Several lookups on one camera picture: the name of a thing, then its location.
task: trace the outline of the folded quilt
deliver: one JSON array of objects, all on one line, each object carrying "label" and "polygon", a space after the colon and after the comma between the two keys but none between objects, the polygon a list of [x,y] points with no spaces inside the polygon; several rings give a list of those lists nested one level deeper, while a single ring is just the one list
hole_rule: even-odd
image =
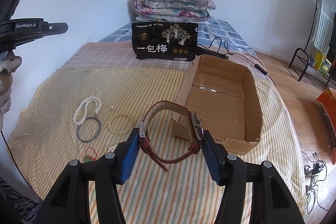
[{"label": "folded quilt", "polygon": [[216,5],[212,0],[134,0],[132,8],[147,20],[203,22]]}]

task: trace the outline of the metal bolt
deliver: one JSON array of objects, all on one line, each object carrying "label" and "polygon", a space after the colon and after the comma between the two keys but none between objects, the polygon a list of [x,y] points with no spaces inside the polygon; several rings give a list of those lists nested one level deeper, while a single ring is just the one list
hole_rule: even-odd
[{"label": "metal bolt", "polygon": [[236,159],[237,159],[237,156],[236,156],[235,154],[229,154],[229,155],[227,155],[227,158],[228,158],[229,160],[236,160]]},{"label": "metal bolt", "polygon": [[265,160],[264,163],[263,163],[263,165],[264,165],[265,167],[267,167],[267,168],[272,167],[272,163],[271,163],[270,161],[268,161],[268,160]]},{"label": "metal bolt", "polygon": [[69,164],[71,166],[76,166],[78,164],[78,160],[70,160]]},{"label": "metal bolt", "polygon": [[113,152],[108,152],[108,153],[106,153],[106,154],[105,154],[105,158],[107,158],[107,159],[112,159],[112,158],[114,158],[114,153],[113,153]]}]

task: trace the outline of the blue gripper pad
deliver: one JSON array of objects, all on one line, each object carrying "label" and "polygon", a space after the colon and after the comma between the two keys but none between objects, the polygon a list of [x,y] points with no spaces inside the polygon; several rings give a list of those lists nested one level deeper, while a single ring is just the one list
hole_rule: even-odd
[{"label": "blue gripper pad", "polygon": [[215,152],[213,151],[213,149],[211,148],[211,146],[209,145],[209,141],[204,138],[203,143],[201,145],[201,149],[205,158],[205,162],[208,166],[209,169],[209,173],[211,175],[211,178],[213,181],[215,181],[217,183],[217,185],[219,185],[220,181],[221,181],[221,175],[220,175],[220,168],[221,165],[215,155]]},{"label": "blue gripper pad", "polygon": [[139,148],[140,143],[138,140],[138,134],[135,134],[121,165],[120,181],[122,183],[125,183],[126,180],[128,180],[131,176],[135,160],[137,159]]}]

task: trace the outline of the cardboard box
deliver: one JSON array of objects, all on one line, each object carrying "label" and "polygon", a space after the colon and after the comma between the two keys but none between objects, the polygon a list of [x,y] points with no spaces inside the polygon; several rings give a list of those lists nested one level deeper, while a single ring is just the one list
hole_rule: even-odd
[{"label": "cardboard box", "polygon": [[[203,129],[230,153],[245,155],[260,141],[263,113],[251,71],[201,55],[190,65],[175,100],[196,111]],[[189,139],[185,118],[172,114],[173,136]]]}]

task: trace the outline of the white bead necklace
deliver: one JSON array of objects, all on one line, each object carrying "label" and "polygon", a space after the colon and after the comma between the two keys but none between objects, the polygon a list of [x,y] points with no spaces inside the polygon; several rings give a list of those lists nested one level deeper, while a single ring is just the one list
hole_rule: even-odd
[{"label": "white bead necklace", "polygon": [[[89,104],[91,102],[94,102],[96,107],[95,107],[95,111],[93,116],[96,117],[101,109],[101,100],[98,97],[95,96],[90,96],[86,99],[84,99],[81,104],[79,105],[79,107],[77,107],[75,113],[73,114],[73,123],[77,126],[80,126],[81,124],[83,124],[85,122],[85,119],[87,117],[87,108],[89,106]],[[80,110],[82,109],[82,107],[84,106],[84,116],[80,121],[77,121],[77,115],[80,112]]]}]

